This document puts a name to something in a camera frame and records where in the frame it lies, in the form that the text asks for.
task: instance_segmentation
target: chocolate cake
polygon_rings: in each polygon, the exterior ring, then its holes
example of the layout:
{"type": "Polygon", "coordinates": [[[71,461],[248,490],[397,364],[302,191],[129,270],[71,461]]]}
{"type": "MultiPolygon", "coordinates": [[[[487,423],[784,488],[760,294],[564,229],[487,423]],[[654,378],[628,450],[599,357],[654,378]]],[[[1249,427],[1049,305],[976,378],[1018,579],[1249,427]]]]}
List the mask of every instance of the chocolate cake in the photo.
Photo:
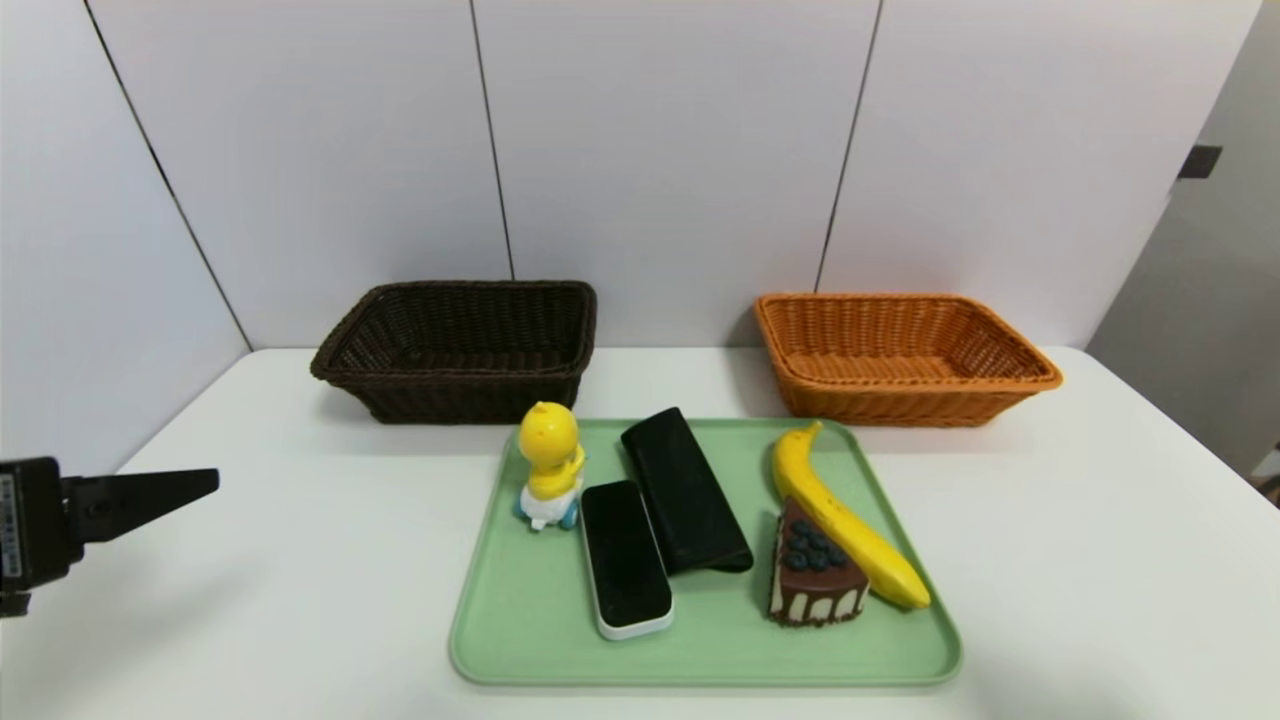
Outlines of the chocolate cake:
{"type": "Polygon", "coordinates": [[[867,574],[787,498],[773,553],[769,618],[787,626],[844,623],[863,611],[867,574]]]}

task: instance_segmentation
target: phone screen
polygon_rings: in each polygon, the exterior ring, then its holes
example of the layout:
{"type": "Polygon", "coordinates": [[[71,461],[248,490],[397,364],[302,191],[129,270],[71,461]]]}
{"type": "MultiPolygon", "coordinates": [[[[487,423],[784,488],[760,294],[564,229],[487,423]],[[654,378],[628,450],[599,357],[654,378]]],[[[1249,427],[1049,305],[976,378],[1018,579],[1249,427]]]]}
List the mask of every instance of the phone screen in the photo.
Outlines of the phone screen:
{"type": "Polygon", "coordinates": [[[635,483],[585,489],[582,532],[596,607],[608,625],[625,628],[671,611],[671,585],[635,483]]]}

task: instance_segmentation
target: panel seam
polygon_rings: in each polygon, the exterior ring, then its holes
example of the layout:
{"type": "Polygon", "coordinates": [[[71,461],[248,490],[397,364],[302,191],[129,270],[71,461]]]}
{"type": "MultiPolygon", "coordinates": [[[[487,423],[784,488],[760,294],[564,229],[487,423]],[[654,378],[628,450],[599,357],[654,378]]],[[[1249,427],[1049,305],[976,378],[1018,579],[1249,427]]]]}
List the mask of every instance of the panel seam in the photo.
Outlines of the panel seam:
{"type": "Polygon", "coordinates": [[[867,77],[872,72],[872,55],[876,53],[876,37],[879,35],[881,14],[884,0],[876,5],[876,22],[872,24],[872,38],[867,44],[867,61],[863,64],[863,79],[858,85],[858,101],[854,104],[854,119],[849,124],[849,140],[845,142],[845,161],[840,165],[840,179],[836,181],[836,199],[831,204],[831,218],[827,219],[827,237],[822,241],[822,258],[818,260],[818,278],[813,281],[813,291],[822,286],[822,270],[827,265],[827,249],[831,247],[831,233],[836,227],[836,211],[840,209],[840,192],[845,187],[845,173],[849,170],[849,156],[854,149],[854,131],[858,129],[858,117],[863,111],[863,97],[867,96],[867,77]]]}
{"type": "Polygon", "coordinates": [[[489,83],[484,74],[484,56],[480,53],[480,22],[476,19],[476,3],[467,0],[471,8],[471,32],[476,40],[476,65],[480,68],[480,94],[484,96],[484,119],[489,126],[489,151],[493,152],[493,177],[498,183],[498,211],[502,214],[502,237],[507,241],[507,269],[511,279],[516,279],[516,259],[511,254],[511,229],[507,225],[507,201],[502,193],[502,170],[498,169],[498,141],[493,135],[493,110],[489,108],[489,83]]]}
{"type": "Polygon", "coordinates": [[[133,124],[138,128],[138,135],[142,136],[142,142],[147,146],[147,152],[151,154],[151,161],[156,167],[156,172],[160,173],[160,182],[164,183],[166,191],[169,191],[169,199],[173,200],[173,206],[178,210],[178,217],[182,218],[183,227],[187,228],[187,236],[191,237],[191,243],[196,246],[196,252],[200,254],[200,261],[205,264],[205,272],[209,273],[210,279],[214,281],[214,287],[218,290],[219,297],[223,299],[223,305],[227,306],[227,313],[232,316],[232,322],[236,323],[236,329],[239,332],[241,338],[248,347],[250,352],[253,352],[253,343],[248,341],[248,334],[244,332],[244,325],[241,324],[239,316],[236,315],[236,309],[232,307],[230,300],[227,299],[227,291],[223,290],[223,283],[218,279],[218,274],[214,273],[214,266],[209,263],[209,256],[205,255],[205,249],[200,245],[200,238],[196,237],[196,231],[191,227],[191,220],[187,219],[187,211],[183,210],[182,202],[178,200],[178,195],[173,191],[173,183],[169,182],[168,173],[164,172],[164,165],[160,164],[160,156],[156,155],[155,146],[151,145],[151,138],[147,136],[147,131],[142,127],[142,118],[138,117],[138,109],[133,106],[133,99],[129,97],[129,91],[124,87],[124,81],[120,78],[120,69],[115,67],[115,58],[111,56],[111,50],[106,46],[106,38],[102,36],[102,28],[97,24],[97,15],[93,14],[93,6],[90,0],[83,0],[84,12],[88,13],[88,20],[93,24],[93,33],[97,35],[97,42],[102,46],[102,54],[106,55],[106,64],[111,67],[111,74],[115,76],[115,85],[120,87],[120,95],[124,96],[124,104],[129,108],[129,114],[133,115],[133,124]]]}

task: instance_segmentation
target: banana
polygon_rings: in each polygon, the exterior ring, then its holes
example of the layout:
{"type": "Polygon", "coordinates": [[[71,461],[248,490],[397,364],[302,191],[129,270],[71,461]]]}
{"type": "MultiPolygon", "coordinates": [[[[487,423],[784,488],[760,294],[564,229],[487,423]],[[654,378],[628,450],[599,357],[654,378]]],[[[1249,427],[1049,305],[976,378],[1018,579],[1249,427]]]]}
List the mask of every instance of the banana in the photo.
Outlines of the banana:
{"type": "Polygon", "coordinates": [[[794,497],[805,512],[867,573],[872,589],[904,607],[928,607],[924,580],[902,555],[845,503],[836,500],[809,464],[813,438],[822,432],[814,420],[808,428],[787,430],[773,446],[773,484],[782,500],[794,497]]]}

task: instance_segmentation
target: yellow duck toy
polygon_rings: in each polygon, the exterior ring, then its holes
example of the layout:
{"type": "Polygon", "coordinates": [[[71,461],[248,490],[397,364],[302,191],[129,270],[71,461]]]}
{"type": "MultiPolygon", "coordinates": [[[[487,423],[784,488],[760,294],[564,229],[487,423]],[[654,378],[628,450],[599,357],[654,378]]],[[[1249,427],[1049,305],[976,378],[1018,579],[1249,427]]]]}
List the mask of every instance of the yellow duck toy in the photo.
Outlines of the yellow duck toy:
{"type": "Polygon", "coordinates": [[[516,498],[516,515],[534,530],[577,524],[586,452],[577,442],[577,420],[558,402],[534,405],[520,423],[520,454],[532,466],[516,498]]]}

